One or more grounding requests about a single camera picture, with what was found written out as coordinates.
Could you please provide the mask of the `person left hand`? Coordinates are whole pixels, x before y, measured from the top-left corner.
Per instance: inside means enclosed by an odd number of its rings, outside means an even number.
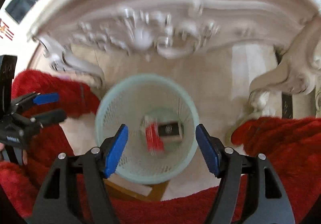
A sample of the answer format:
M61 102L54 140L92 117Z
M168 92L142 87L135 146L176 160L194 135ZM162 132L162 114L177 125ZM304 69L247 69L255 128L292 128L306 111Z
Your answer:
M1 143L1 161L27 165L27 151Z

